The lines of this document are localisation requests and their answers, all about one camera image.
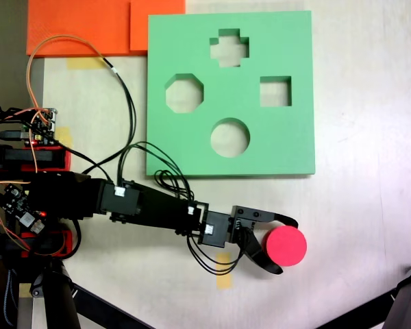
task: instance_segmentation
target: shape sorter board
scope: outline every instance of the shape sorter board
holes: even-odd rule
[[[210,47],[221,36],[247,46],[238,66],[221,67]],[[190,79],[203,93],[188,113],[166,104],[166,90]],[[288,103],[262,103],[262,83],[285,83]],[[217,154],[213,129],[243,127],[246,150]],[[149,17],[147,140],[185,175],[313,174],[314,106],[310,12],[188,14]],[[147,156],[147,174],[164,165]]]

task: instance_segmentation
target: white table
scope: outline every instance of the white table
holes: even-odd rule
[[[296,218],[308,253],[280,276],[243,258],[233,287],[219,290],[172,231],[95,216],[65,262],[72,279],[159,329],[315,328],[394,287],[411,265],[411,0],[187,4],[188,13],[312,11],[316,175],[191,180],[211,210],[239,204]],[[132,92],[136,140],[144,140],[146,58],[111,61]],[[65,59],[47,59],[43,103],[60,111],[59,126],[92,159],[125,142],[127,106],[108,70],[69,71]],[[154,186],[144,158],[133,152],[125,177]],[[74,171],[87,166],[73,159]],[[116,163],[105,168],[114,176]],[[33,328],[42,328],[41,307]]]

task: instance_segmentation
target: square hole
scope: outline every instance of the square hole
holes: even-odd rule
[[[290,77],[260,77],[260,106],[274,108],[292,106]]]

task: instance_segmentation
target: orange wire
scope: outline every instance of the orange wire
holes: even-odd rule
[[[27,87],[27,91],[29,92],[29,96],[30,96],[30,98],[31,98],[31,100],[34,103],[36,108],[38,107],[38,102],[36,101],[35,94],[32,90],[32,86],[30,84],[30,71],[31,71],[31,67],[32,67],[32,62],[34,60],[34,57],[35,57],[36,53],[38,52],[38,50],[40,50],[40,48],[42,46],[44,46],[48,42],[51,42],[54,39],[59,39],[59,38],[73,39],[73,40],[80,41],[80,42],[84,43],[85,45],[88,45],[91,49],[93,49],[97,53],[97,55],[99,55],[100,57],[103,58],[103,55],[101,54],[101,52],[99,50],[97,50],[96,47],[91,42],[88,42],[87,40],[85,40],[83,38],[80,38],[79,36],[73,36],[71,34],[58,34],[57,36],[51,36],[51,37],[45,39],[44,41],[40,42],[38,44],[38,46],[36,46],[35,49],[32,51],[32,54],[29,57],[29,61],[27,62],[27,67],[26,67],[26,87]]]
[[[26,252],[30,251],[30,246],[29,246],[22,238],[20,238],[18,235],[16,235],[15,233],[13,233],[13,231],[9,230],[9,229],[5,226],[5,224],[3,223],[3,221],[2,221],[1,219],[0,219],[0,225],[3,227],[3,229],[4,229],[8,234],[11,234],[11,235],[15,236],[15,237],[25,246],[25,248],[24,248],[23,246],[19,245],[19,244],[18,244],[14,239],[12,239],[12,237],[10,236],[10,238],[11,238],[21,249],[25,250]],[[35,254],[36,254],[36,255],[39,255],[39,256],[55,256],[55,255],[59,254],[59,253],[64,249],[64,247],[65,247],[65,245],[66,245],[66,237],[64,236],[64,234],[63,234],[62,236],[63,236],[62,246],[61,246],[61,248],[60,248],[58,251],[56,251],[56,252],[54,252],[54,253],[52,253],[52,254],[39,254],[38,252],[36,252]]]
[[[35,255],[39,255],[39,256],[56,256],[56,255],[58,255],[64,249],[64,247],[66,246],[66,237],[65,237],[64,233],[62,234],[62,238],[63,238],[62,239],[62,246],[57,252],[54,252],[52,254],[39,254],[38,252],[35,252]]]
[[[71,34],[58,34],[57,36],[51,36],[48,37],[47,39],[43,40],[42,42],[40,42],[35,49],[32,51],[32,54],[29,57],[29,61],[27,62],[27,67],[26,67],[26,87],[27,87],[27,91],[29,92],[29,96],[32,100],[32,103],[34,103],[34,106],[36,108],[39,108],[38,106],[38,102],[36,101],[35,98],[35,94],[34,91],[32,90],[32,86],[30,84],[30,71],[31,71],[31,67],[32,67],[32,62],[34,61],[34,57],[36,55],[36,53],[38,52],[38,50],[40,50],[40,48],[42,46],[44,46],[45,44],[47,44],[48,42],[51,42],[52,40],[55,39],[59,39],[59,38],[64,38],[64,39],[73,39],[73,40],[77,40],[79,42],[84,43],[85,45],[88,45],[90,48],[92,48],[101,58],[103,58],[102,53],[96,49],[96,47],[91,43],[88,42],[87,40],[80,38],[79,36],[73,36]],[[40,114],[40,111],[38,111],[34,117],[32,118],[31,124],[34,122],[35,118],[37,115]],[[35,173],[38,172],[38,165],[36,163],[36,157],[35,157],[35,151],[34,151],[34,146],[32,145],[32,131],[29,130],[29,144],[30,144],[30,148],[32,150],[32,156],[34,157],[34,163],[35,163]]]
[[[17,182],[16,180],[0,180],[0,184],[30,184],[30,182]]]
[[[30,121],[31,125],[32,123],[34,123],[34,120],[38,116],[38,113],[39,112],[35,113],[34,117]],[[38,164],[36,163],[35,150],[34,150],[34,146],[32,145],[32,129],[30,128],[29,128],[29,145],[30,145],[30,149],[32,150],[32,156],[34,157],[35,173],[38,173]]]
[[[0,224],[1,226],[3,226],[3,229],[8,232],[9,234],[15,236],[27,249],[30,249],[30,246],[22,239],[20,238],[18,235],[16,235],[15,233],[13,233],[13,231],[9,230],[5,224],[3,224],[3,222],[0,220]]]

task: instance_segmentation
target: cross-shaped hole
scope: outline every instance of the cross-shaped hole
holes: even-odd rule
[[[240,37],[239,29],[220,29],[218,38],[210,38],[210,57],[220,67],[238,67],[249,57],[249,38]]]

